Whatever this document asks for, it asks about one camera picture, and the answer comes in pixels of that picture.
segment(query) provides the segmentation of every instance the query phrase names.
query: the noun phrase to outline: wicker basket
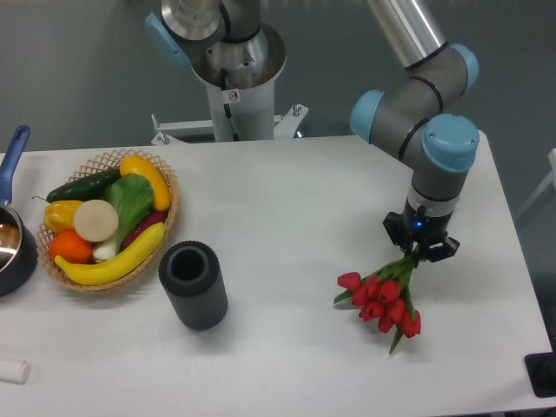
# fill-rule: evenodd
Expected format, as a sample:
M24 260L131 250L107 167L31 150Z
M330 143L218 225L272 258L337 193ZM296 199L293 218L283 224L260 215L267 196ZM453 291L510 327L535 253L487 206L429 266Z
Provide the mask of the wicker basket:
M162 239L161 244L155 251L143 261L137 268L131 271L129 274L120 278L117 281L110 282L103 285L81 285L73 282L68 276L54 263L49 257L49 247L52 239L54 238L54 233L47 229L44 224L39 226L38 232L36 234L36 246L38 253L38 262L44 268L46 273L56 282L65 286L66 288L75 289L76 291L82 292L104 292L111 289L119 288L131 281L133 281L139 274L150 264L152 259L155 257L157 252L166 242L169 236L169 232L175 222L175 217L178 211L180 189L178 186L177 178L174 175L172 168L159 156L153 156L150 153L143 152L142 150L135 151L131 149L119 149L114 150L111 153L105 153L103 155L97 156L94 160L88 160L84 165L81 166L79 171L76 171L74 175L68 180L72 182L83 178L87 175L95 174L96 172L104 171L107 169L117 168L120 162L128 155L139 155L151 161L160 171L162 177L166 181L169 187L171 205L166 218L166 233Z

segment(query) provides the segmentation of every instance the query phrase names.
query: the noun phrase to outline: gray wall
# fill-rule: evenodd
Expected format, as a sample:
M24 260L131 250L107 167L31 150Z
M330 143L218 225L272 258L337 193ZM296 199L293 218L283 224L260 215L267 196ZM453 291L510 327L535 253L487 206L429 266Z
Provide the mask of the gray wall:
M153 112L159 122L209 119L203 87L190 70L163 61L143 30L158 4L1 2L0 151L21 123L32 128L27 150L43 150L147 145ZM478 82L448 111L487 133L515 212L548 173L546 155L556 148L556 2L426 4L448 40L465 44L480 60ZM351 134L349 114L359 96L368 89L392 91L405 79L365 1L266 0L261 9L288 51L276 82L276 112L308 106L308 136ZM556 304L554 236L556 198L520 229L546 305Z

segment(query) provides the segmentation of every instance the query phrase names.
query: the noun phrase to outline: orange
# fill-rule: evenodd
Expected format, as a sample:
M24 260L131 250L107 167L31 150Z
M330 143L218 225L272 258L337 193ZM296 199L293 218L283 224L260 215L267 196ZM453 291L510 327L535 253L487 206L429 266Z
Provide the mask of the orange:
M64 230L52 239L49 247L49 257L60 255L71 263L89 263L93 256L93 244L85 241L75 230Z

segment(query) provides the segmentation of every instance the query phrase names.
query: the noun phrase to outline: blue pan handle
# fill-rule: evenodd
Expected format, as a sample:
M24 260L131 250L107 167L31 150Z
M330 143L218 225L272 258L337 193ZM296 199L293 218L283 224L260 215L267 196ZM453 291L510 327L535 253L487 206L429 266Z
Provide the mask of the blue pan handle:
M29 139L29 126L19 126L11 139L10 146L0 165L0 202L11 202L11 182L16 172L19 157L23 153L25 143Z

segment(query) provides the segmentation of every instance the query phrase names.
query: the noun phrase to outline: yellow bell pepper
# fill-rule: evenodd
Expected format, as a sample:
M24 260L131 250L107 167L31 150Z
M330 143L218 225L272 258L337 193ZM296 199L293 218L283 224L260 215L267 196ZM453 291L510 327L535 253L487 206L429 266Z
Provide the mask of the yellow bell pepper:
M137 174L150 182L153 188L153 208L156 211L166 211L170 207L170 191L156 166L146 158L139 155L130 155L123 158L120 163L120 175Z
M73 229L73 216L82 204L78 200L52 202L44 209L44 226L56 234Z

